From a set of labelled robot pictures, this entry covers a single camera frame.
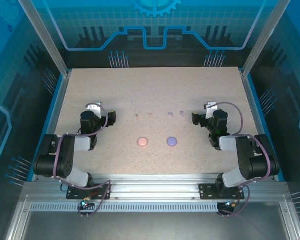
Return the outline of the right aluminium frame post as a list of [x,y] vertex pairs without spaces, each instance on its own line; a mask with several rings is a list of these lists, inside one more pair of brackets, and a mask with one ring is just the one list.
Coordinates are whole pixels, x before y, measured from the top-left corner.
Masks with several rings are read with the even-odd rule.
[[250,52],[241,71],[242,80],[246,80],[256,61],[258,60],[261,52],[266,46],[268,40],[272,36],[275,28],[277,27],[280,19],[286,11],[291,0],[278,0],[272,13],[270,14],[263,30],[261,31],[252,51]]

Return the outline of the connector board with led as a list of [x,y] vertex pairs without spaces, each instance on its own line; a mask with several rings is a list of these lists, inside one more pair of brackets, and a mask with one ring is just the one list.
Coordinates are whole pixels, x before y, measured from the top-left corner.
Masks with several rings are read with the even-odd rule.
[[83,210],[87,210],[87,209],[89,209],[89,208],[92,208],[92,207],[94,206],[94,204],[93,204],[93,203],[90,203],[90,201],[91,201],[91,197],[85,197],[85,198],[81,201],[81,203],[80,203],[78,209],[79,209],[80,211],[83,211]]
[[224,209],[231,209],[231,208],[235,208],[239,203],[240,203],[240,199],[237,199],[237,200],[226,202],[222,207]]

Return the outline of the aluminium frame post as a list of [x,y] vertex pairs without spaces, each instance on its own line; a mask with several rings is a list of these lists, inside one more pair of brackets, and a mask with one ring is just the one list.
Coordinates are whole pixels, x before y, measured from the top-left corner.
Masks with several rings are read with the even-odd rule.
[[263,30],[261,31],[252,51],[250,52],[241,71],[242,80],[246,80],[256,61],[258,60],[261,52],[266,46],[268,40],[272,36],[275,28],[277,27],[280,19],[286,11],[291,0],[278,0],[272,13],[270,14]]
[[60,74],[63,77],[67,78],[69,75],[68,67],[66,66],[59,50],[57,49],[57,46],[55,45],[32,0],[18,0],[18,2],[24,10],[29,21],[31,22],[43,45],[45,46],[46,50],[48,51],[56,67],[58,68]]

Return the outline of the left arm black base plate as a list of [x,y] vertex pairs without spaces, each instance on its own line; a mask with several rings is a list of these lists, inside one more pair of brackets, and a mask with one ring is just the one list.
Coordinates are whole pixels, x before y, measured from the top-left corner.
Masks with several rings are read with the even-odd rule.
[[69,186],[66,192],[67,200],[83,200],[90,198],[90,200],[101,200],[106,192],[108,184],[93,190],[82,190]]

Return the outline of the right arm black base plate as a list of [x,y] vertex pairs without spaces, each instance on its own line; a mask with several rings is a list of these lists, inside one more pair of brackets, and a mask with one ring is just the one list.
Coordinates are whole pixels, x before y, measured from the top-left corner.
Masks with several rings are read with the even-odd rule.
[[238,187],[225,187],[217,184],[199,184],[201,200],[243,200],[244,192]]

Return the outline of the right connector board with LED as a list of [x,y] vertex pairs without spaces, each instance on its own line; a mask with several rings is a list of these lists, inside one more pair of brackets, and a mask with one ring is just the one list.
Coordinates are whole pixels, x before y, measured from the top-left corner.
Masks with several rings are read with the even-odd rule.
[[226,202],[222,207],[224,209],[231,209],[231,208],[235,208],[239,203],[240,203],[240,199],[237,199],[237,200]]

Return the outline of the grey metal sheet panel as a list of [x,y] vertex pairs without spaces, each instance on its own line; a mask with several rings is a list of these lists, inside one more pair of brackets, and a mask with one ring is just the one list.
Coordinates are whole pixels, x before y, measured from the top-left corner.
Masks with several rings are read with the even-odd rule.
[[287,240],[275,208],[221,218],[215,213],[31,213],[23,240]]

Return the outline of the left connector board with LED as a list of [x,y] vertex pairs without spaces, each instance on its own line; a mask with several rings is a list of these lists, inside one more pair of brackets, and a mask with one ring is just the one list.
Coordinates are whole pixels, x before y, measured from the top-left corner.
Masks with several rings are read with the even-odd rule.
[[91,197],[85,197],[85,198],[81,201],[81,203],[80,203],[78,209],[79,209],[80,211],[83,211],[83,210],[87,210],[87,209],[89,209],[89,208],[92,208],[92,207],[94,206],[94,204],[93,204],[93,203],[90,203],[90,201],[91,201]]

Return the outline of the left aluminium frame post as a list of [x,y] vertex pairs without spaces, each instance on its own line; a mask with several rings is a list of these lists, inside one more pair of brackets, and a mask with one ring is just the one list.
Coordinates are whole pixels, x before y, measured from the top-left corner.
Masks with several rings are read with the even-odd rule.
[[57,49],[57,46],[55,45],[32,0],[18,0],[18,2],[24,10],[29,21],[31,22],[43,45],[45,46],[46,50],[48,51],[56,67],[58,68],[60,74],[63,77],[67,78],[69,75],[68,67],[66,66],[59,50]]

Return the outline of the aluminium mounting rail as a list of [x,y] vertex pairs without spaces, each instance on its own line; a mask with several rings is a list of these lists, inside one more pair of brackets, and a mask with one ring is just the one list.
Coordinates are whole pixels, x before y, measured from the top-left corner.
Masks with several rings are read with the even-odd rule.
[[[111,202],[198,202],[199,184],[214,184],[217,174],[94,174],[96,183],[111,180]],[[66,194],[53,178],[26,182],[21,202],[64,202]],[[276,177],[249,184],[251,202],[290,202],[287,183]]]

